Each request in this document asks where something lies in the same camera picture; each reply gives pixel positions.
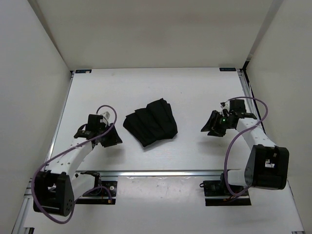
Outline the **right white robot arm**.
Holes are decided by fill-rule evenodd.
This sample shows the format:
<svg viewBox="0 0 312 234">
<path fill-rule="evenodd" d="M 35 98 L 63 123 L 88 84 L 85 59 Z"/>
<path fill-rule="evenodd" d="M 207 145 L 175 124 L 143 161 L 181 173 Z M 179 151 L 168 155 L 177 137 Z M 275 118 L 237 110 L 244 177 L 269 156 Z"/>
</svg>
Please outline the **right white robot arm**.
<svg viewBox="0 0 312 234">
<path fill-rule="evenodd" d="M 228 129 L 237 130 L 238 135 L 234 139 L 243 137 L 251 152 L 243 169 L 224 168 L 219 190 L 225 195 L 234 195 L 237 186 L 283 190 L 287 183 L 288 149 L 271 141 L 252 113 L 214 110 L 201 131 L 210 136 L 223 137 Z"/>
</svg>

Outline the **black skirt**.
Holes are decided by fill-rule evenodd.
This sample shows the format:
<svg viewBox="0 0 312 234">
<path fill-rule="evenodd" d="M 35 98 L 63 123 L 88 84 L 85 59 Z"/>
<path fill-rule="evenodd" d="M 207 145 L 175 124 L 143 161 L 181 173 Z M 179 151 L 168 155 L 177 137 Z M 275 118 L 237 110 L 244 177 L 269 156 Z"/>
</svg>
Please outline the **black skirt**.
<svg viewBox="0 0 312 234">
<path fill-rule="evenodd" d="M 178 133 L 171 105 L 162 98 L 127 115 L 123 127 L 143 147 L 159 140 L 172 139 Z"/>
</svg>

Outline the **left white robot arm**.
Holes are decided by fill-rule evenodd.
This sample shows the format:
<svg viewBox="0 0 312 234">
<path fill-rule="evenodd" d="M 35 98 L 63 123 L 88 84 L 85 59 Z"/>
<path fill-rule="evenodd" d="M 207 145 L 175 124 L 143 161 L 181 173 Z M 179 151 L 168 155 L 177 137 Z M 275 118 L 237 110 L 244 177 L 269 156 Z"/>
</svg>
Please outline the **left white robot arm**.
<svg viewBox="0 0 312 234">
<path fill-rule="evenodd" d="M 53 215 L 72 216 L 77 200 L 86 195 L 98 195 L 106 190 L 96 171 L 77 172 L 84 159 L 97 145 L 103 147 L 121 144 L 113 123 L 84 124 L 74 134 L 70 147 L 48 160 L 48 169 L 42 165 L 31 183 L 33 209 L 56 222 Z"/>
</svg>

